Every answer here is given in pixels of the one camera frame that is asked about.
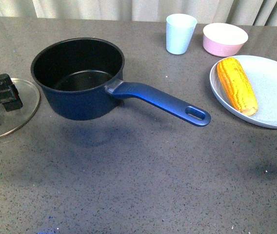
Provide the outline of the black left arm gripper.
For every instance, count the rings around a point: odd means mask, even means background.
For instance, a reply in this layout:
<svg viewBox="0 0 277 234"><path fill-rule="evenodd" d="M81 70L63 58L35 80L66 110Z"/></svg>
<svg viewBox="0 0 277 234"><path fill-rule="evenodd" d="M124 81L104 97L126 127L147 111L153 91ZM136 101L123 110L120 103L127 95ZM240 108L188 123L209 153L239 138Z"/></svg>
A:
<svg viewBox="0 0 277 234"><path fill-rule="evenodd" d="M23 107L19 92L8 74L0 74L0 104L7 112Z"/></svg>

